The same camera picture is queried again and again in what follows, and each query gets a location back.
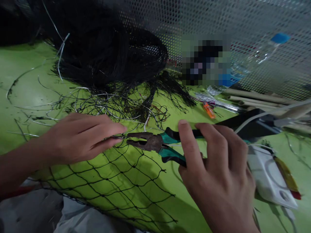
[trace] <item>rusty pliers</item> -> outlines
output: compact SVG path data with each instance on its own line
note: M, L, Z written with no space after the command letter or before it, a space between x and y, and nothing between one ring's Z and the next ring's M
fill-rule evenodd
M192 131L195 138L203 138L203 135L199 130ZM139 139L145 139L146 141L134 141L127 140L127 144L140 148L147 151L156 151L162 157L162 162L175 161L180 165L186 167L186 159L183 155L179 154L177 151L173 150L166 144L179 143L180 137L179 132L171 130L169 127L166 128L165 132L161 134L154 135L150 132L142 133L129 133L127 137L135 137Z

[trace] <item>orange handle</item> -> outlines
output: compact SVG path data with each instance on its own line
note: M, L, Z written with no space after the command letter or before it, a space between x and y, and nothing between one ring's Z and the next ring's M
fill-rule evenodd
M213 110L211 109L211 107L208 105L208 103L203 104L203 108L206 110L208 116L211 119L215 119L216 115L214 114Z

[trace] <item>perforated panel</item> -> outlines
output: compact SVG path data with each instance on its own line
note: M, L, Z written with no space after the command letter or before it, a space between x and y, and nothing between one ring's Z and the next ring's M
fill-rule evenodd
M239 82L246 90L273 91L284 97L311 97L310 0L117 0L126 25L156 34L169 50L169 64L181 68L182 34L229 34L232 56L283 32L291 36L255 72Z

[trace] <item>blue bottle cap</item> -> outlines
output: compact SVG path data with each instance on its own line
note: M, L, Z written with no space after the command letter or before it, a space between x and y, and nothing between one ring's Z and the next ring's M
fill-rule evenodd
M284 33L278 33L274 37L272 37L272 41L278 44L284 44L290 39L290 36Z

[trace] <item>hand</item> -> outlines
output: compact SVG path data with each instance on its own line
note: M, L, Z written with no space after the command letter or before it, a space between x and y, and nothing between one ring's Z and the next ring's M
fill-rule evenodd
M181 178L213 232L259 232L252 218L255 182L247 167L247 144L226 126L198 123L207 141L203 159L190 125L178 124L187 168Z
M107 115L71 113L44 135L32 139L23 147L24 151L30 150L35 154L35 159L40 161L42 168L71 164L93 159L122 141L103 139L125 131L125 126L112 122Z

